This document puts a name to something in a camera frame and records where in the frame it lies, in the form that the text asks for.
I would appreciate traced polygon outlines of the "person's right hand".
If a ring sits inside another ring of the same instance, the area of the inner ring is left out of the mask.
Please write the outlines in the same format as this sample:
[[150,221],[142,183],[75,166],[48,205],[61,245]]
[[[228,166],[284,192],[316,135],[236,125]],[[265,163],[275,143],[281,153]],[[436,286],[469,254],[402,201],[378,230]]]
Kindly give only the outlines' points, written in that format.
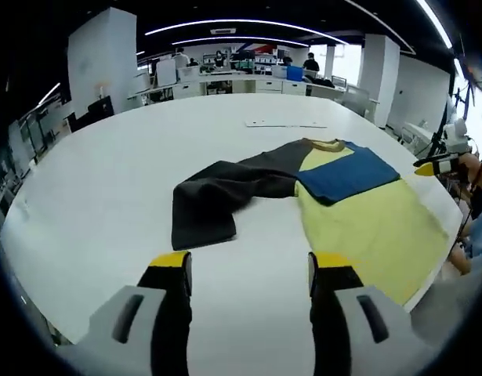
[[460,165],[463,165],[467,169],[469,181],[472,184],[477,184],[477,182],[479,181],[482,165],[479,158],[474,154],[465,153],[458,158],[458,161]]

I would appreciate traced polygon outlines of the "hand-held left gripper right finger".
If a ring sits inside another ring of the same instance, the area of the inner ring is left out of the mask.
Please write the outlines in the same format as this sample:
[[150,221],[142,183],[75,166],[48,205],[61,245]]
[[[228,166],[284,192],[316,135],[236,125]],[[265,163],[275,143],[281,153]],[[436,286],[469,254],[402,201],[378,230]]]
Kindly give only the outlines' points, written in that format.
[[350,260],[310,252],[310,322],[315,375],[418,375],[433,351],[410,314],[363,285]]

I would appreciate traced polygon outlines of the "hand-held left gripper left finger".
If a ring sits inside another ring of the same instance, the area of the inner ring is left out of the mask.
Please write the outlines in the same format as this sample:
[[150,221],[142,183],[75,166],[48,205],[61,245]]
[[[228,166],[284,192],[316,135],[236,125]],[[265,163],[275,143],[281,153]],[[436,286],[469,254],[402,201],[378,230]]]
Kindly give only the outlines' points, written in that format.
[[89,319],[87,334],[59,356],[79,375],[187,375],[192,256],[159,255]]

